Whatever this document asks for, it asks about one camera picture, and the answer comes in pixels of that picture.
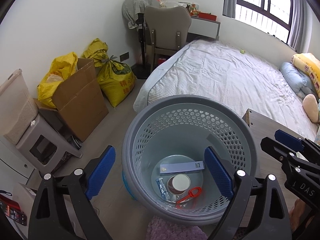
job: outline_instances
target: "black strap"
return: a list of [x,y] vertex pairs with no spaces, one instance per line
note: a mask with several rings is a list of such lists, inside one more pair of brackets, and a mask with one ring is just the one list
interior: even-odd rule
[[4,190],[0,190],[0,193],[6,194],[6,195],[8,195],[8,196],[12,196],[12,193],[6,192],[6,191],[4,191]]

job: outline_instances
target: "mattress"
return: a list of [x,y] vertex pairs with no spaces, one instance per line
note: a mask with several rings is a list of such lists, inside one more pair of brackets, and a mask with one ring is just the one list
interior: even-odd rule
[[305,138],[316,137],[318,126],[276,66],[219,41],[194,41],[161,64],[141,88],[134,109],[182,94],[210,98],[240,117],[250,108]]

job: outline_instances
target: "red object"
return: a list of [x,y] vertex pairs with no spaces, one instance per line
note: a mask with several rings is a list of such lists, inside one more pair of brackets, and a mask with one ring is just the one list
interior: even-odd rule
[[202,19],[207,19],[207,20],[212,20],[212,21],[217,20],[217,16],[213,15],[213,14],[210,14],[210,13],[199,12],[198,16],[199,16],[199,18],[202,18]]
[[182,201],[184,201],[184,200],[186,200],[186,199],[188,199],[188,198],[190,198],[190,197],[198,197],[199,194],[201,193],[201,191],[202,191],[202,189],[201,189],[200,187],[194,187],[194,188],[192,188],[191,190],[189,190],[189,194],[186,195],[184,198],[179,199],[179,200],[176,202],[176,204],[179,204],[179,203],[181,203]]
[[166,59],[166,58],[163,58],[163,57],[159,58],[159,59],[158,59],[158,65],[162,64],[162,63],[165,62],[166,60],[167,60],[167,59]]
[[15,208],[15,209],[21,211],[18,202],[15,202],[15,201],[11,200],[10,198],[7,198],[7,197],[5,197],[5,196],[3,196],[3,195],[1,195],[1,194],[0,194],[0,200],[1,200],[4,204],[6,204],[6,205],[8,205],[8,206],[10,206],[10,207],[12,207],[12,208]]

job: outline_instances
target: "fluffy purple mat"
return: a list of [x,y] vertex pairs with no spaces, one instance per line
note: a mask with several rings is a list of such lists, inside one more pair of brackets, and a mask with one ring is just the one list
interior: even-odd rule
[[207,240],[199,227],[186,227],[154,216],[148,225],[146,240]]

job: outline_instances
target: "yellow bag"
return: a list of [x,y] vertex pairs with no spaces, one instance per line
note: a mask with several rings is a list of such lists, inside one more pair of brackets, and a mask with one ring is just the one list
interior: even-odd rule
[[320,97],[320,61],[312,53],[301,53],[293,55],[291,63],[311,78]]
[[49,72],[38,85],[38,100],[40,102],[56,108],[51,97],[58,85],[76,72],[77,62],[78,56],[75,52],[70,52],[67,55],[57,57],[52,61]]
[[100,39],[95,39],[90,43],[81,58],[91,58],[95,67],[101,67],[104,64],[102,60],[109,59],[107,51],[108,45]]
[[116,107],[133,89],[137,78],[127,64],[109,60],[102,67],[97,79],[110,104]]

